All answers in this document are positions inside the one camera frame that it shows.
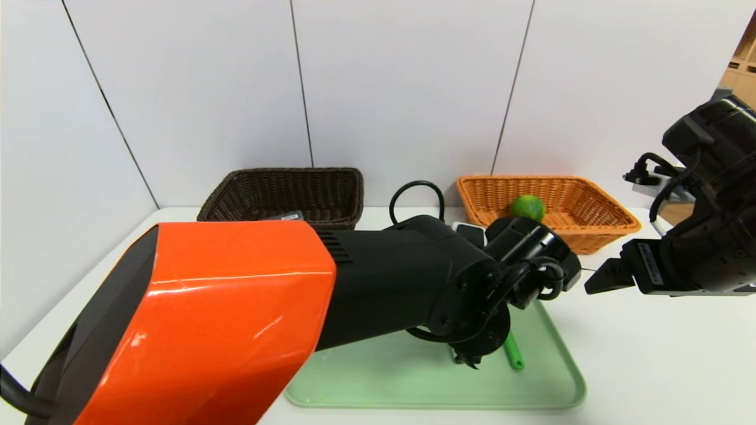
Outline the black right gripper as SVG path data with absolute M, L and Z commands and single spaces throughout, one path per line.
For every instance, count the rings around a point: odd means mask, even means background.
M 620 259 L 610 258 L 584 283 L 588 295 L 629 287 L 644 294 L 708 294 L 696 281 L 704 263 L 705 234 L 670 229 L 659 239 L 635 238 L 622 246 Z

